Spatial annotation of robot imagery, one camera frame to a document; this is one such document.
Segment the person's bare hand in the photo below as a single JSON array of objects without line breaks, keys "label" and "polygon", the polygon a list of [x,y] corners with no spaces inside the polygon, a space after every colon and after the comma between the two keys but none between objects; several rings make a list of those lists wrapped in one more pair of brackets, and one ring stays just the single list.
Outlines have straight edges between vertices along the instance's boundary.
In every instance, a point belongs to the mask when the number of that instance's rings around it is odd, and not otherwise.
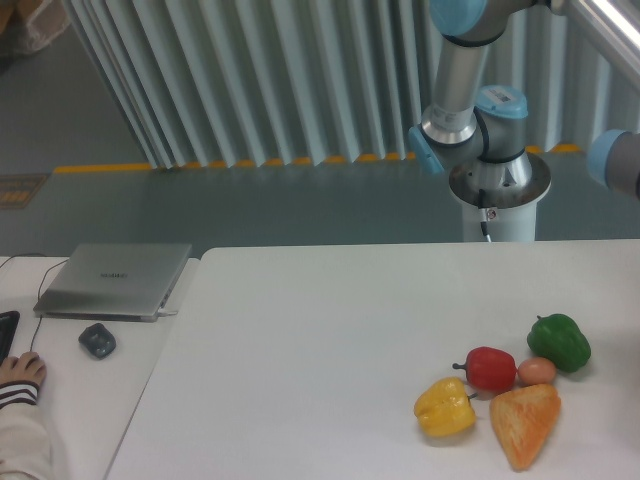
[{"label": "person's bare hand", "polygon": [[1,385],[20,383],[40,388],[47,376],[47,367],[37,352],[29,351],[19,357],[9,356],[1,362]]}]

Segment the cream striped sleeve forearm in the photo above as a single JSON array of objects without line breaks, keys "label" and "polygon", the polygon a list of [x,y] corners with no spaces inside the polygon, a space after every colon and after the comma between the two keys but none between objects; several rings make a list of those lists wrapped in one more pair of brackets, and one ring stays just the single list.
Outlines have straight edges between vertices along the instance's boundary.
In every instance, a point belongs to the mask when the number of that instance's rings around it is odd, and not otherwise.
[{"label": "cream striped sleeve forearm", "polygon": [[1,478],[55,479],[52,443],[33,382],[1,385]]}]

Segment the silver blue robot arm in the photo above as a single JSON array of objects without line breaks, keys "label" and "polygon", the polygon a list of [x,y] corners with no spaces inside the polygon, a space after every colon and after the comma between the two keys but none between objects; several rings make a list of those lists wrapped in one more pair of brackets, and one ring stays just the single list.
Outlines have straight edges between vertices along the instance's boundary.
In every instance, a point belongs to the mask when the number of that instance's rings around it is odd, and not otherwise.
[{"label": "silver blue robot arm", "polygon": [[[550,187],[549,168],[525,153],[524,94],[480,87],[489,46],[511,15],[536,6],[575,22],[639,90],[639,13],[623,1],[430,1],[443,45],[433,100],[409,130],[409,143],[429,172],[462,162],[449,174],[450,190],[478,209],[527,205]],[[605,132],[590,147],[587,164],[605,187],[639,199],[639,133]]]}]

